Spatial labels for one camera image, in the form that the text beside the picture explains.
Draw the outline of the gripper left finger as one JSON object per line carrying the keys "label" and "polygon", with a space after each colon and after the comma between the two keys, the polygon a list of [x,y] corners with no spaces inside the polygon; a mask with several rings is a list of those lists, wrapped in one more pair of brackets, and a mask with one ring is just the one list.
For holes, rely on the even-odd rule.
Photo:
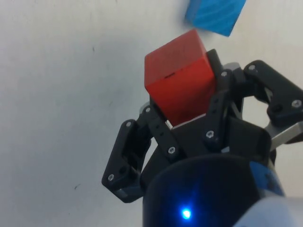
{"label": "gripper left finger", "polygon": [[186,157],[166,121],[150,100],[137,120],[121,124],[102,184],[122,202],[131,203],[144,196],[147,185],[159,172]]}

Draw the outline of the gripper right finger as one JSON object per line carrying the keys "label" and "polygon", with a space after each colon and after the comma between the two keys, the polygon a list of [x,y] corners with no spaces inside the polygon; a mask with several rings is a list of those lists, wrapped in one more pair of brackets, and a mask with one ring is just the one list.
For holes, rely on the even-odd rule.
{"label": "gripper right finger", "polygon": [[303,140],[303,90],[261,60],[241,69],[236,63],[223,67],[215,49],[206,53],[215,74],[216,90],[212,96],[204,142],[221,147],[231,126],[231,118],[242,118],[243,99],[254,96],[266,103],[270,119],[265,130],[271,146]]}

